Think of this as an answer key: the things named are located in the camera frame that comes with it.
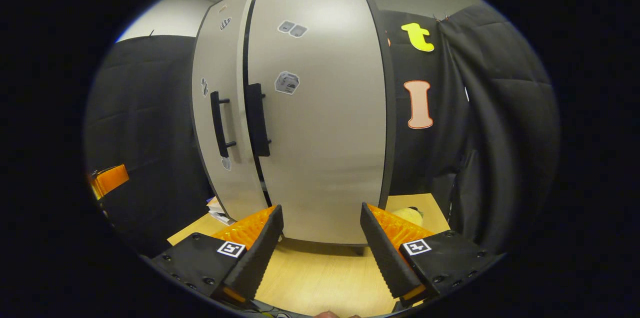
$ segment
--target checkered sticker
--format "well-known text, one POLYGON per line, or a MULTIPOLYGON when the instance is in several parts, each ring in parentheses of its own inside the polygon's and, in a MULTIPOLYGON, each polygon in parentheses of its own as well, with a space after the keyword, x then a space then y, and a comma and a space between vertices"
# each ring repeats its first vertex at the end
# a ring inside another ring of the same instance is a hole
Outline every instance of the checkered sticker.
POLYGON ((432 248, 429 247, 423 239, 403 243, 402 245, 404 246, 404 249, 409 252, 409 255, 423 254, 424 252, 432 250, 432 248))
POLYGON ((218 248, 217 252, 234 258, 238 258, 243 250, 245 250, 245 245, 227 241, 222 246, 220 246, 220 248, 218 248))
POLYGON ((220 31, 222 31, 228 24, 231 22, 231 17, 226 18, 226 20, 220 23, 220 31))

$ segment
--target orange object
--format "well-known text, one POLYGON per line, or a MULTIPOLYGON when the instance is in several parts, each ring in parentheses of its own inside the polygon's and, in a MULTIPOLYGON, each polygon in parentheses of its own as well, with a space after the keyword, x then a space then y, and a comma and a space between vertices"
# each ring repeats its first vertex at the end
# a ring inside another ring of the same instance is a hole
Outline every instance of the orange object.
POLYGON ((119 165, 94 174, 91 180, 91 187, 96 198, 101 199, 128 180, 127 169, 124 165, 119 165))
POLYGON ((407 260, 405 260, 400 253, 400 245, 402 245, 402 243, 434 235, 433 232, 423 229, 423 227, 418 225, 414 225, 407 220, 403 220, 395 214, 384 211, 378 207, 371 206, 370 204, 367 204, 366 206, 371 210, 371 213, 373 213, 378 224, 380 224, 380 227, 384 230, 384 234, 386 234, 386 237, 389 238, 389 241, 405 262, 407 260))
POLYGON ((267 220, 269 220, 269 215, 274 209, 275 206, 263 209, 258 213, 254 213, 249 217, 235 222, 211 237, 233 243, 240 243, 241 245, 245 245, 246 249, 249 250, 251 246, 254 245, 254 242, 256 242, 256 239, 258 239, 258 236, 260 236, 260 232, 263 231, 267 220))

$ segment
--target black fabric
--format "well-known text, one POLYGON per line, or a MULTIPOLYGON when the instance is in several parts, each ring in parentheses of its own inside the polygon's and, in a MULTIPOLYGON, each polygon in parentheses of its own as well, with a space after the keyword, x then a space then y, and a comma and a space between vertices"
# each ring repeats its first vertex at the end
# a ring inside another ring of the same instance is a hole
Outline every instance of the black fabric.
POLYGON ((194 44, 164 35, 115 43, 87 102, 87 170, 124 163, 129 181, 100 202, 115 229, 149 257, 205 214, 211 197, 190 119, 194 44))
POLYGON ((396 94, 396 139, 389 195, 430 192, 433 177, 453 173, 457 155, 467 135, 469 104, 462 80, 454 76, 453 63, 446 59, 439 27, 434 18, 398 11, 381 11, 391 41, 396 94), (401 27, 416 22, 429 30, 426 41, 432 52, 417 50, 401 27), (404 87, 407 81, 427 81, 432 127, 411 129, 411 100, 404 87))
POLYGON ((478 241, 502 252, 531 226, 555 175, 560 119, 551 80, 526 39, 488 6, 438 25, 484 141, 490 199, 478 241))

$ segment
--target door handle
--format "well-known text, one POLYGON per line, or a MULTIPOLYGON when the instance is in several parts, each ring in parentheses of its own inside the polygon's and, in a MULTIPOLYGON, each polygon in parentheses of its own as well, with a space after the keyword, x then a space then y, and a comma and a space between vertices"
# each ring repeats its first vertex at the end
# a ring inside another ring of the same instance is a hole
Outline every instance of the door handle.
POLYGON ((229 103, 229 99, 220 99, 218 91, 211 92, 211 113, 213 114, 213 127, 216 131, 215 138, 217 139, 217 149, 220 151, 221 157, 229 158, 229 151, 227 150, 231 146, 236 145, 236 141, 227 143, 225 140, 224 129, 222 128, 222 115, 220 114, 220 105, 229 103))
POLYGON ((267 138, 267 127, 265 124, 265 109, 263 108, 262 86, 259 83, 249 84, 246 87, 246 117, 249 125, 249 136, 251 137, 251 145, 253 153, 260 157, 269 157, 269 143, 272 141, 267 138))

